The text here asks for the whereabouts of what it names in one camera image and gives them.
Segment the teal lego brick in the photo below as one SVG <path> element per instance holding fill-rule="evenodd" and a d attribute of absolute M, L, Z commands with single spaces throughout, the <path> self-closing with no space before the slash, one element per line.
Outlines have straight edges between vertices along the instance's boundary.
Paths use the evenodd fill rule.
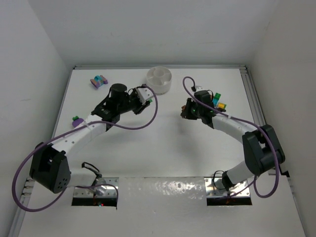
<path fill-rule="evenodd" d="M 218 107 L 218 104 L 219 104 L 219 99 L 218 98 L 213 98 L 213 105 L 215 108 Z"/>

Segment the yellow lego brick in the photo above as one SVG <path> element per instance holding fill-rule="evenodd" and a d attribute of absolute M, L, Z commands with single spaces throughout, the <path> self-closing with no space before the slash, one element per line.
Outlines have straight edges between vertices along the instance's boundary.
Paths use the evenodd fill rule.
<path fill-rule="evenodd" d="M 220 103 L 220 102 L 217 104 L 217 108 L 219 108 L 219 109 L 223 109 L 223 110 L 225 110 L 225 109 L 226 109 L 226 106 L 227 106 L 226 104 L 224 104 L 224 103 Z"/>

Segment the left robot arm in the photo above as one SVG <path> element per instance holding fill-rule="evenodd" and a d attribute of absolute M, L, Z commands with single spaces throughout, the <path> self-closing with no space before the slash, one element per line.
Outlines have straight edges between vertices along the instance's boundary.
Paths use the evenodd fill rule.
<path fill-rule="evenodd" d="M 76 129 L 46 145 L 40 143 L 37 146 L 30 177 L 55 194 L 67 187 L 92 186 L 101 173 L 97 168 L 85 167 L 86 162 L 78 161 L 77 153 L 112 128 L 122 114 L 130 111 L 136 115 L 142 113 L 153 97 L 154 93 L 144 84 L 133 88 L 130 93 L 124 84 L 113 84 L 105 99 Z"/>

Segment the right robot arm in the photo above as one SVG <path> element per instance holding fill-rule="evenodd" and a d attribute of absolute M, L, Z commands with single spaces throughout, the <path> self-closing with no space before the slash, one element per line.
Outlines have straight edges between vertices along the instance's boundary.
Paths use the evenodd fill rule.
<path fill-rule="evenodd" d="M 182 107 L 181 117 L 201 120 L 212 129 L 222 131 L 239 141 L 243 146 L 244 161 L 223 172 L 216 182 L 219 189 L 229 191 L 236 184 L 259 177 L 285 162 L 285 154 L 272 126 L 257 126 L 249 121 L 229 117 L 223 113 L 225 106 L 214 106 L 212 95 L 207 90 L 194 93 Z"/>

